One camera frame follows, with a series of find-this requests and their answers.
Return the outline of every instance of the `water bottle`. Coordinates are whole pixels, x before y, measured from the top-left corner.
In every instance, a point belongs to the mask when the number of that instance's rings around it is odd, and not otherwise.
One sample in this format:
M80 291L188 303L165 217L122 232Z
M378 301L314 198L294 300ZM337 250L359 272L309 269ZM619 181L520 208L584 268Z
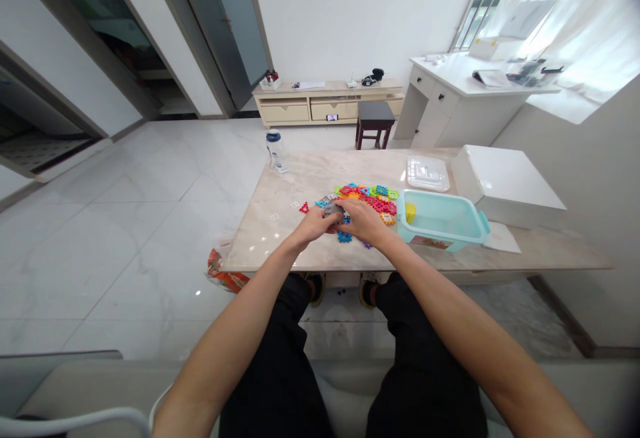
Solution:
M275 168L280 173L284 173L288 170L286 164L287 150L285 144L282 142L282 136L276 128L267 130L267 150L269 150L269 157L272 163L275 163Z

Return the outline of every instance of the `forearm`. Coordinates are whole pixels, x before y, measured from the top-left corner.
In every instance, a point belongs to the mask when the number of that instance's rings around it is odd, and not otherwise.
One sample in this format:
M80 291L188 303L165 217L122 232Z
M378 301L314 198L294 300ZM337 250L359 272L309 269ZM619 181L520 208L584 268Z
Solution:
M460 288L397 235L390 234L379 249L403 276L445 346L515 435L589 434L532 358Z
M193 436L208 436L251 363L278 292L304 248L292 237L284 240L211 324L167 394L156 418L156 436L184 434L185 427Z

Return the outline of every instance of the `clear plastic lid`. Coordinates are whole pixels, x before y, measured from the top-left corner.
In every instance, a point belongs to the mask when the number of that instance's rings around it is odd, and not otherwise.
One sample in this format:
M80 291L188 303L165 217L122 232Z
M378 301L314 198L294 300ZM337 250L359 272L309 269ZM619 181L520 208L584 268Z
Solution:
M412 156L407 160L407 183L416 188L447 191L451 188L444 161L437 158Z

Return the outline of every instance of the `light blue plastic basket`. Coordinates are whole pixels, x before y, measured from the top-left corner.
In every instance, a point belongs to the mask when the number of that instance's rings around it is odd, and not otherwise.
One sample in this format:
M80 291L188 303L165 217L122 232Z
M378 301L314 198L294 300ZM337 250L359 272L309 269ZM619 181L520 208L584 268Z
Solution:
M412 203L416 216L407 223L405 203ZM447 251L481 245L491 232L487 217L466 198L428 191L402 190L397 201L398 234L407 243Z

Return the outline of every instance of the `dark wooden stool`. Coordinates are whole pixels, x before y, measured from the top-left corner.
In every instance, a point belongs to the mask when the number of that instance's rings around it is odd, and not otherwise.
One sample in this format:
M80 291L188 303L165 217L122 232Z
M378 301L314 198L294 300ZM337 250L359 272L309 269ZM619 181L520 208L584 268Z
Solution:
M395 123L393 112L386 101L358 102L358 126L355 129L355 148L362 149L362 140L374 139L375 147L380 149L380 136L385 131L382 149L387 148L391 127ZM376 136L365 136L365 131L377 131Z

